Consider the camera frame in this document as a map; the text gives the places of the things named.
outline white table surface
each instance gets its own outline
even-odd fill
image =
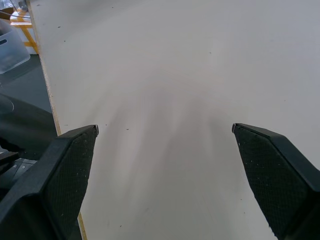
[[[317,0],[32,0],[62,133],[98,124],[89,240],[274,240],[232,123],[320,168]]]

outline plastic bin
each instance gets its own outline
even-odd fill
[[[16,29],[0,19],[0,74],[30,59]]]

